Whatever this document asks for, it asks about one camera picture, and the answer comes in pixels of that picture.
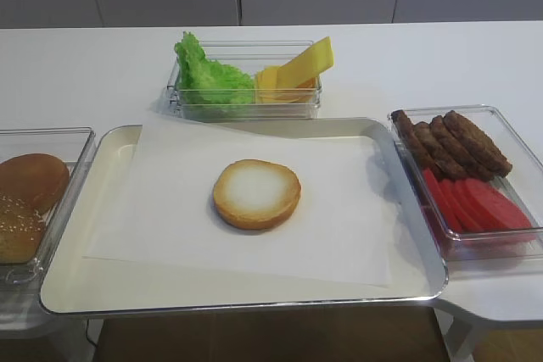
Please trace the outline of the bun front slice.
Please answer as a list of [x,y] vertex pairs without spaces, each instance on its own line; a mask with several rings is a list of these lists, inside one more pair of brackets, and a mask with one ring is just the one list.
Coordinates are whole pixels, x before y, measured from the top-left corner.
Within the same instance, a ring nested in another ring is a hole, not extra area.
[[296,210],[302,187],[288,167],[258,159],[229,164],[212,192],[213,204],[227,224],[246,231],[274,228]]

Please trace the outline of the bun slice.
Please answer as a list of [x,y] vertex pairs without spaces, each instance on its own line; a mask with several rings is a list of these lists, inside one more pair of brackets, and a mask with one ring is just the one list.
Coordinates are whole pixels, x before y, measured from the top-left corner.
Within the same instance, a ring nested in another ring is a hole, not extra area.
[[1,163],[1,192],[46,214],[64,195],[70,180],[66,164],[45,153],[29,153]]
[[246,231],[274,228],[296,210],[302,187],[288,167],[258,159],[229,164],[212,192],[213,204],[227,224]]

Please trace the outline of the flat orange cheese slice stack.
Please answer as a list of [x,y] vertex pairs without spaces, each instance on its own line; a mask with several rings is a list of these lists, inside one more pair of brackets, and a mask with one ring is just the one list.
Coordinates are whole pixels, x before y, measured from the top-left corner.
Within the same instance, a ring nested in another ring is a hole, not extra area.
[[259,103],[307,103],[317,89],[316,78],[300,84],[295,88],[280,89],[277,86],[276,65],[265,67],[255,75],[256,100]]

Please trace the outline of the clear plastic lettuce cheese container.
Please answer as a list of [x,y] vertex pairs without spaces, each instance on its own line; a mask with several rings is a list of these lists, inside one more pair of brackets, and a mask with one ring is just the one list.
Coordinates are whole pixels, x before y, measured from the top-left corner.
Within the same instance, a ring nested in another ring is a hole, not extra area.
[[[269,66],[286,64],[313,44],[298,41],[202,41],[206,56],[255,77]],[[166,114],[186,120],[224,122],[244,120],[314,119],[321,105],[322,84],[316,77],[309,88],[273,92],[258,89],[183,90],[181,69],[173,64],[162,92]]]

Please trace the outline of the leaning orange cheese slice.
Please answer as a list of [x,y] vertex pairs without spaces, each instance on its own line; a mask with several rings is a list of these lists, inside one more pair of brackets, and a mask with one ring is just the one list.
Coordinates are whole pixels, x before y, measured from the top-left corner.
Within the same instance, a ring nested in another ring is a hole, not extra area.
[[334,65],[332,42],[322,38],[277,70],[277,88],[292,89],[318,77]]

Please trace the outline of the white parchment paper sheet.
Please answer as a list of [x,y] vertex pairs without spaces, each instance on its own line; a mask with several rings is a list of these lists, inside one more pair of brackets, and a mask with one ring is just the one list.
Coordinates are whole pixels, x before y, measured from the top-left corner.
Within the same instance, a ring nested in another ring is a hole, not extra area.
[[393,221],[369,136],[264,136],[155,118],[87,253],[385,286]]

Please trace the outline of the brown meat patty rear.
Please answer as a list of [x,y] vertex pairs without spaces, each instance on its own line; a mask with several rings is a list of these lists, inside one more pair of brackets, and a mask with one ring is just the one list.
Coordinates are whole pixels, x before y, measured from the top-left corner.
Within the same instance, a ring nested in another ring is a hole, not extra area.
[[428,150],[422,145],[417,138],[414,125],[403,110],[396,110],[391,113],[391,119],[396,127],[396,130],[411,152],[412,157],[421,170],[430,170],[438,181],[443,179],[443,172],[438,167]]

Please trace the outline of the brown meat patty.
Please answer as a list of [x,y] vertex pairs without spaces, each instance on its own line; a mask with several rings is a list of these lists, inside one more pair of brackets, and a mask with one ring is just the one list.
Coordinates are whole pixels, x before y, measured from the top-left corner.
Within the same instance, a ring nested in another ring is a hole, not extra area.
[[403,110],[396,110],[391,113],[391,119],[396,127],[396,130],[411,152],[412,157],[421,170],[430,170],[438,181],[443,179],[443,172],[438,167],[428,150],[422,145],[417,138],[414,125]]
[[488,171],[501,177],[511,172],[512,164],[493,140],[471,120],[451,110],[443,121],[447,130]]
[[434,162],[444,174],[443,178],[456,181],[468,177],[465,169],[452,158],[434,137],[428,123],[423,121],[416,123],[414,125],[414,132],[419,142],[427,149]]
[[480,164],[471,153],[448,131],[444,118],[435,116],[429,124],[430,130],[436,140],[447,153],[459,164],[472,178],[481,181],[492,181],[494,174]]

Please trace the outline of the red tomato slice rear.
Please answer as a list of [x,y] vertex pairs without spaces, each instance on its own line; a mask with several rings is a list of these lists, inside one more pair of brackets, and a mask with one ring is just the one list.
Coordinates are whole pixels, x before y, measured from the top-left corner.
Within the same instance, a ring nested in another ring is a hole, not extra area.
[[463,229],[458,219],[456,218],[451,206],[445,198],[445,195],[440,189],[439,183],[430,169],[423,170],[423,177],[429,191],[432,194],[434,201],[439,208],[442,217],[444,218],[448,228],[455,233],[463,233]]

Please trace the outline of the red tomato slice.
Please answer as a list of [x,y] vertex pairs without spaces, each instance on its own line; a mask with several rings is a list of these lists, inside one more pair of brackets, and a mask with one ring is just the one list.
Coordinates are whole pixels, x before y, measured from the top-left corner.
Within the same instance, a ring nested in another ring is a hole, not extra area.
[[434,201],[439,208],[442,217],[444,218],[448,228],[455,233],[463,233],[463,229],[458,219],[456,218],[451,206],[445,198],[445,195],[440,189],[439,183],[430,169],[423,170],[423,177],[429,191],[432,194]]
[[452,183],[452,191],[457,202],[456,214],[462,223],[462,228],[470,233],[486,232],[484,217],[476,211],[460,181]]
[[468,202],[489,226],[498,231],[530,229],[524,212],[490,184],[468,178],[457,182]]
[[452,181],[444,179],[438,184],[445,198],[445,218],[448,226],[457,234],[470,232],[469,218],[452,192]]

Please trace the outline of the clear plastic patty tomato container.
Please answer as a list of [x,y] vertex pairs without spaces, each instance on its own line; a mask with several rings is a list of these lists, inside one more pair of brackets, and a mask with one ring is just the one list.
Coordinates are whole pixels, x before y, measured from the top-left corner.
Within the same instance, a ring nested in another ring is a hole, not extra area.
[[417,198],[428,221],[428,227],[436,237],[444,258],[473,260],[540,256],[542,254],[542,163],[503,115],[497,109],[484,105],[402,110],[413,125],[421,121],[430,124],[435,116],[441,115],[444,118],[449,111],[454,110],[486,133],[512,164],[512,170],[505,177],[493,173],[492,181],[483,182],[490,184],[514,202],[532,224],[530,229],[498,231],[485,221],[486,232],[457,234],[451,231],[427,187],[423,170],[418,167],[411,152],[403,143],[389,114],[400,156],[406,164],[408,175],[414,182]]

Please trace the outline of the brown meat patty front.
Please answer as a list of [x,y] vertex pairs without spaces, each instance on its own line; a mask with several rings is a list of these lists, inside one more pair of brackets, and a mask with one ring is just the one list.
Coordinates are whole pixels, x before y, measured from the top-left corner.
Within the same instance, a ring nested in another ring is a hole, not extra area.
[[447,130],[488,171],[501,177],[511,172],[512,164],[493,140],[471,120],[451,110],[443,121]]

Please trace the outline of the red tomato slice front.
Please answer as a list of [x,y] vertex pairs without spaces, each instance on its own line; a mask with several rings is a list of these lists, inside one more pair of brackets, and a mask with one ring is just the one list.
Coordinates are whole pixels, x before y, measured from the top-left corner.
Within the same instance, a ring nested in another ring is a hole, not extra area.
[[468,178],[457,182],[468,202],[489,226],[498,231],[530,229],[524,212],[490,184]]

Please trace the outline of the bottom bun rear slice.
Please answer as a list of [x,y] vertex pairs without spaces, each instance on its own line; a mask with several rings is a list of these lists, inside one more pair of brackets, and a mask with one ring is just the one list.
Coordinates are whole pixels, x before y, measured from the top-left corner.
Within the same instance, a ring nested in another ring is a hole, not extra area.
[[64,195],[70,180],[66,164],[45,153],[29,153],[1,163],[1,192],[46,214]]

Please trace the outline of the sesame top bun front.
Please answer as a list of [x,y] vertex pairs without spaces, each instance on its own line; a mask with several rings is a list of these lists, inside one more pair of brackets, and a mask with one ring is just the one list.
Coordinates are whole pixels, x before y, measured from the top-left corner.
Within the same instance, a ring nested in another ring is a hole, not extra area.
[[30,261],[41,243],[46,224],[19,198],[1,193],[1,264]]

